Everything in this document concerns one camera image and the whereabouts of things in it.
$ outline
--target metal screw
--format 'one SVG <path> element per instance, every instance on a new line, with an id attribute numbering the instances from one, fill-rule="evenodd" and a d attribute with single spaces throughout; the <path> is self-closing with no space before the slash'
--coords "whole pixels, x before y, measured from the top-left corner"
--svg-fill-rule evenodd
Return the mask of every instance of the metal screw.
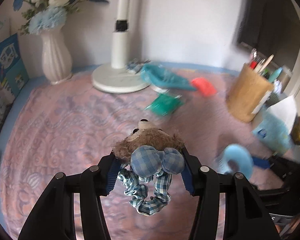
<path id="1" fill-rule="evenodd" d="M 63 172 L 58 172 L 55 177 L 56 179 L 61 179 L 63 177 Z"/>
<path id="2" fill-rule="evenodd" d="M 235 174 L 235 177 L 236 177 L 237 179 L 243 179 L 244 175 L 243 175 L 242 173 L 240 173 L 240 172 L 237 172 L 237 173 Z"/>
<path id="3" fill-rule="evenodd" d="M 208 172 L 210 169 L 207 166 L 201 166 L 200 171 L 202 172 Z"/>
<path id="4" fill-rule="evenodd" d="M 98 165 L 93 165 L 89 168 L 90 171 L 95 172 L 97 170 L 99 170 L 99 166 Z"/>

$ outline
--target teal cloth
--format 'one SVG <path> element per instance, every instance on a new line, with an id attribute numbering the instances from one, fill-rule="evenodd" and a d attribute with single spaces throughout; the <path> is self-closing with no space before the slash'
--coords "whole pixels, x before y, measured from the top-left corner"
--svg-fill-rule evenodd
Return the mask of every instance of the teal cloth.
<path id="1" fill-rule="evenodd" d="M 154 64 L 145 64 L 141 70 L 141 78 L 155 85 L 159 88 L 166 89 L 184 89 L 184 90 L 197 90 L 195 87 L 191 86 L 189 81 L 181 77 L 170 70 L 154 65 Z"/>

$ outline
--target plush bear head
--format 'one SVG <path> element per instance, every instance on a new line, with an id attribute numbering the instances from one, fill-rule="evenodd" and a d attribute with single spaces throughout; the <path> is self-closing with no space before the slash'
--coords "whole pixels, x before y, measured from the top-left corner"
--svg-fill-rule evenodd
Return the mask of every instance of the plush bear head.
<path id="1" fill-rule="evenodd" d="M 124 163 L 130 163 L 131 155 L 142 145 L 154 147 L 158 151 L 165 148 L 175 148 L 179 152 L 184 147 L 184 142 L 177 134 L 168 135 L 152 122 L 142 119 L 138 123 L 138 128 L 124 140 L 117 142 L 113 147 L 114 155 Z"/>

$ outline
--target white paper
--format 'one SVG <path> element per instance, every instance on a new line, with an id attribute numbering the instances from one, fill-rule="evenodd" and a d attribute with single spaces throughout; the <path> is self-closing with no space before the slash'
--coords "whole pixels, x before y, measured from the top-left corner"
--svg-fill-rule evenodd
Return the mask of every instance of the white paper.
<path id="1" fill-rule="evenodd" d="M 291 133 L 297 116 L 297 104 L 294 100 L 294 96 L 289 96 L 281 100 L 279 103 L 270 106 L 267 111 L 282 120 L 285 123 L 289 133 Z"/>

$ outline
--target bear ear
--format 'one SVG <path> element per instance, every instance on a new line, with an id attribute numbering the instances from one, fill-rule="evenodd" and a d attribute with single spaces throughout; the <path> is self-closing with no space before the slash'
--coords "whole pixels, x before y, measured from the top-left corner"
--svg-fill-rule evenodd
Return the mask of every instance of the bear ear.
<path id="1" fill-rule="evenodd" d="M 127 140 L 123 140 L 117 142 L 112 147 L 112 151 L 118 159 L 124 161 L 125 163 L 130 163 L 131 152 L 129 152 L 129 146 L 129 142 L 127 142 Z"/>
<path id="2" fill-rule="evenodd" d="M 181 151 L 182 148 L 185 146 L 185 142 L 181 139 L 180 135 L 178 135 L 177 133 L 173 134 L 172 141 L 174 144 L 174 148 L 177 149 L 178 151 Z"/>

